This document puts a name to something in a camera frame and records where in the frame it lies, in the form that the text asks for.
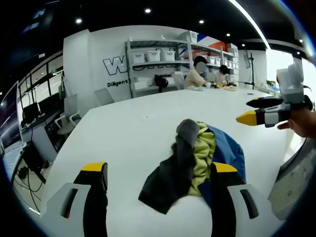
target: blue cloth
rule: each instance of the blue cloth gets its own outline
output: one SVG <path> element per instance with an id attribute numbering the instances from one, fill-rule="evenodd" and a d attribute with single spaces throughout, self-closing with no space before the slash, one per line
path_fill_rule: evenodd
<path id="1" fill-rule="evenodd" d="M 241 146 L 222 130 L 208 125 L 215 134 L 216 148 L 212 162 L 230 164 L 246 183 L 245 159 Z"/>

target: black ceiling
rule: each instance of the black ceiling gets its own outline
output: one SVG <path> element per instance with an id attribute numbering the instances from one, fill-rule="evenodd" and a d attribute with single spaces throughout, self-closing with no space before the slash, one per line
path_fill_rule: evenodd
<path id="1" fill-rule="evenodd" d="M 238 0 L 259 25 L 268 39 L 300 45 L 286 16 L 267 0 Z M 45 13 L 38 19 L 33 15 L 41 7 Z M 151 14 L 144 8 L 150 7 Z M 47 56 L 61 50 L 63 39 L 83 29 L 100 29 L 125 25 L 161 25 L 193 30 L 224 42 L 258 39 L 247 19 L 227 0 L 184 1 L 100 1 L 100 0 L 32 0 L 11 2 L 2 8 L 1 21 L 4 43 L 1 44 L 2 62 L 0 88 L 6 91 L 18 79 Z M 83 23 L 75 24 L 81 17 Z M 22 30 L 39 21 L 39 27 L 22 34 Z"/>

